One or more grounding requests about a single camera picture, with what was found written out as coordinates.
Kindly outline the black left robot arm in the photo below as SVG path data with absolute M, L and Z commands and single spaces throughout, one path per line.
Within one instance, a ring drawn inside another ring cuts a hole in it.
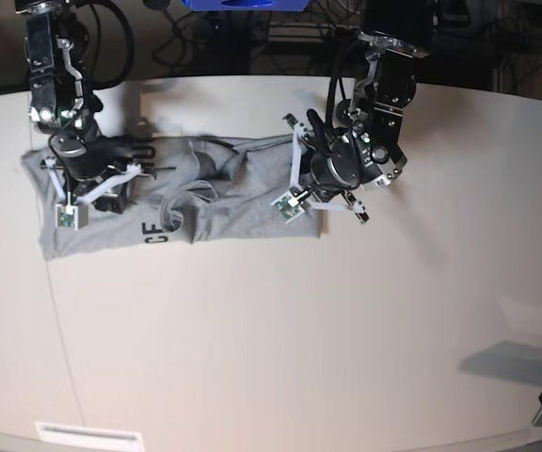
M 334 60 L 324 114 L 295 127 L 297 185 L 328 200 L 389 186 L 407 164 L 399 145 L 417 83 L 415 62 L 435 33 L 435 1 L 367 1 L 359 30 Z

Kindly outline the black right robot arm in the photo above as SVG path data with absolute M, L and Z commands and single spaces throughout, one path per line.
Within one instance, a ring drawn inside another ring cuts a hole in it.
M 146 171 L 152 147 L 131 135 L 102 134 L 96 114 L 103 104 L 84 65 L 89 47 L 87 28 L 75 11 L 81 1 L 18 1 L 24 16 L 25 58 L 29 67 L 30 121 L 47 135 L 40 168 L 56 191 L 62 224 L 89 207 L 121 214 L 130 185 Z

